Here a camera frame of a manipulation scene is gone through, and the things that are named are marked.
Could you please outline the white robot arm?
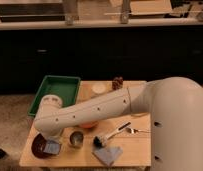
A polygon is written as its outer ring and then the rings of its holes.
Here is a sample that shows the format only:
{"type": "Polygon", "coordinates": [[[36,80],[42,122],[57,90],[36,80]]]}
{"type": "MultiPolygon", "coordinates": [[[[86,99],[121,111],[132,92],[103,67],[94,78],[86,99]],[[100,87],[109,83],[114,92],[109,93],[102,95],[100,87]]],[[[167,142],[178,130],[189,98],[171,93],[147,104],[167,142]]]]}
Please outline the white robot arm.
{"type": "Polygon", "coordinates": [[[203,88],[189,78],[149,81],[69,107],[46,95],[34,127],[56,139],[67,127],[137,113],[150,115],[151,171],[203,171],[203,88]]]}

